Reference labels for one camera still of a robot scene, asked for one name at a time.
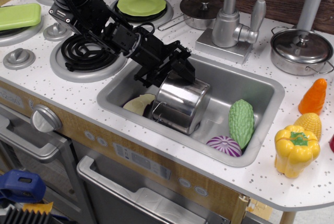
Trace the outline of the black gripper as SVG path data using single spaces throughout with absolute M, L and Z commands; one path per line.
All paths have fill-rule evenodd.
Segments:
M 168 74 L 175 71 L 189 83 L 195 81 L 195 68 L 188 61 L 190 50 L 183 47 L 179 40 L 164 44 L 152 31 L 143 27 L 136 27 L 134 33 L 139 42 L 129 57 L 141 66 L 134 80 L 147 88 L 152 85 L 160 87 Z

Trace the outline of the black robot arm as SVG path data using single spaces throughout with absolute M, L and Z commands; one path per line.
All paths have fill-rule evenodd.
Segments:
M 133 27 L 103 0 L 53 0 L 49 13 L 75 35 L 61 52 L 70 71 L 93 71 L 113 64 L 120 54 L 141 66 L 134 79 L 160 87 L 170 72 L 187 83 L 195 81 L 190 51 L 179 41 L 165 45 L 145 24 Z

